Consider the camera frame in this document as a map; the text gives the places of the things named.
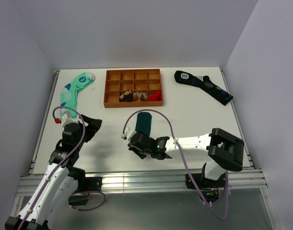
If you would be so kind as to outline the dark green reindeer sock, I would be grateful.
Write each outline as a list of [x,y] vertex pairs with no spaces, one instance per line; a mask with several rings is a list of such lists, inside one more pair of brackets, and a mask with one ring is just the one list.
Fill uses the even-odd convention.
[[140,112],[137,114],[135,131],[150,137],[152,115],[149,112]]

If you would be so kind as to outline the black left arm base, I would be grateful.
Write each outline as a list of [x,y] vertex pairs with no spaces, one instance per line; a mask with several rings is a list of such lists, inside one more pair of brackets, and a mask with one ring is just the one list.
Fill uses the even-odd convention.
[[86,177],[79,183],[77,190],[69,197],[70,206],[85,206],[91,201],[92,195],[98,195],[101,192],[102,177]]

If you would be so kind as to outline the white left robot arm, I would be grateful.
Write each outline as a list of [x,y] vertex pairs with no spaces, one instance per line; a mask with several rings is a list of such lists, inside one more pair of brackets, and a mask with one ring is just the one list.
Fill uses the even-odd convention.
[[34,194],[16,217],[8,217],[7,230],[48,230],[57,210],[74,193],[87,194],[86,173],[74,165],[84,143],[100,130],[102,120],[80,115],[75,121],[63,115],[56,122],[63,127],[62,138],[50,155],[45,174]]

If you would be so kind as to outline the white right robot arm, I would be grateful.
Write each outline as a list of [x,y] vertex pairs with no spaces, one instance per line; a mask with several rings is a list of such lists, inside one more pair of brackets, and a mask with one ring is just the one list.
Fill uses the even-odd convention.
[[207,187],[212,186],[226,171],[243,170],[244,141],[220,128],[195,137],[153,139],[127,127],[122,139],[128,141],[128,149],[141,159],[148,155],[157,160],[178,156],[210,157],[211,160],[204,164],[200,176],[201,183]]

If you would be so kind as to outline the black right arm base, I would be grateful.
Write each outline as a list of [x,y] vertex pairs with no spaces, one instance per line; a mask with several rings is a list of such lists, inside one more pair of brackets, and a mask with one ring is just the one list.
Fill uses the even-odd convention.
[[201,173],[193,173],[192,177],[207,202],[215,202],[220,198],[219,189],[225,187],[225,173],[216,181],[202,178]]

